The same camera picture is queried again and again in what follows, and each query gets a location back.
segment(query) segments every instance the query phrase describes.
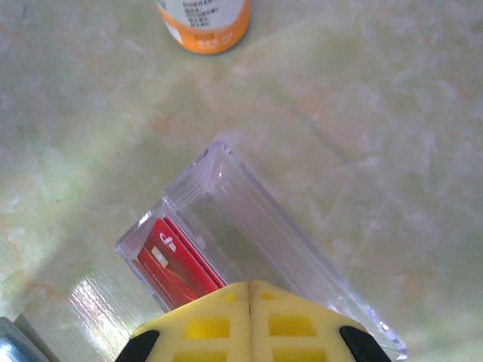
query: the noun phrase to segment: black rubber edge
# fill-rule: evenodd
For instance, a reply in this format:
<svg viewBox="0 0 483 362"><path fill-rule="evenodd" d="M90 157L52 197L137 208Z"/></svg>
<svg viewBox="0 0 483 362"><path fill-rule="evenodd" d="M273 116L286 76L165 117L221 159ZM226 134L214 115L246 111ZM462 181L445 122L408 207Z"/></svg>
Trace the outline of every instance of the black rubber edge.
<svg viewBox="0 0 483 362"><path fill-rule="evenodd" d="M341 327L339 333L355 362L391 362L376 339L369 333L352 326Z"/></svg>
<svg viewBox="0 0 483 362"><path fill-rule="evenodd" d="M159 331L148 330L130 339L115 362L146 362L158 337Z"/></svg>

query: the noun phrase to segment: bottle label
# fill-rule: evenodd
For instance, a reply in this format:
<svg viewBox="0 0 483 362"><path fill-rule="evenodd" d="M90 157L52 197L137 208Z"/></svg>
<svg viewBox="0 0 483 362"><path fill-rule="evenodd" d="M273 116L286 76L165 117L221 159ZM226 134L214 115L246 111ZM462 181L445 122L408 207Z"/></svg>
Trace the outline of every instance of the bottle label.
<svg viewBox="0 0 483 362"><path fill-rule="evenodd" d="M218 29L233 24L244 0L157 0L159 7L183 25Z"/></svg>

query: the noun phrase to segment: white logo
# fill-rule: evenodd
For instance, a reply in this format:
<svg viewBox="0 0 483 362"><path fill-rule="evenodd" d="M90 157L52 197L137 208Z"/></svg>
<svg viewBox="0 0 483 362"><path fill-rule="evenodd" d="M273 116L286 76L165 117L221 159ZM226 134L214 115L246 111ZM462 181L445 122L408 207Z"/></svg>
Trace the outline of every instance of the white logo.
<svg viewBox="0 0 483 362"><path fill-rule="evenodd" d="M174 245L173 238L171 236L166 237L166 235L160 232L159 238L161 239L164 245L166 245L171 249L173 253L176 251L176 245Z"/></svg>

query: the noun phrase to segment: square hole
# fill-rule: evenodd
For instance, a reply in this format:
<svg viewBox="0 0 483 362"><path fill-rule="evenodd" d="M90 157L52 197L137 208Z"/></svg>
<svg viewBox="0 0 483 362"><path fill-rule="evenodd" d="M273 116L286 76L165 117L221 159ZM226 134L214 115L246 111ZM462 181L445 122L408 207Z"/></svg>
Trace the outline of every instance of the square hole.
<svg viewBox="0 0 483 362"><path fill-rule="evenodd" d="M269 332L271 336L317 336L312 321L303 314L271 314Z"/></svg>
<svg viewBox="0 0 483 362"><path fill-rule="evenodd" d="M186 328L185 338L229 338L229 318L219 316L203 316L193 318Z"/></svg>
<svg viewBox="0 0 483 362"><path fill-rule="evenodd" d="M273 296L270 293L262 292L262 299L263 300L277 300L278 298L276 296Z"/></svg>
<svg viewBox="0 0 483 362"><path fill-rule="evenodd" d="M273 362L327 362L327 358L323 349L281 348L273 351Z"/></svg>
<svg viewBox="0 0 483 362"><path fill-rule="evenodd" d="M226 362L226 351L179 351L173 362Z"/></svg>
<svg viewBox="0 0 483 362"><path fill-rule="evenodd" d="M236 294L229 294L228 296L225 296L223 298L223 301L226 303L234 303L236 302L236 300L237 300Z"/></svg>

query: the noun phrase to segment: red box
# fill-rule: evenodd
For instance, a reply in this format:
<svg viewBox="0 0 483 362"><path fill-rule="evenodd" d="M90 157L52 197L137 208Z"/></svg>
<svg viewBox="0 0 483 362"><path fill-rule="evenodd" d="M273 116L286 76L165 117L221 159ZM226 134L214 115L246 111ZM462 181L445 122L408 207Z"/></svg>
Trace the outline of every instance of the red box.
<svg viewBox="0 0 483 362"><path fill-rule="evenodd" d="M171 308L225 285L169 219L155 221L137 260Z"/></svg>

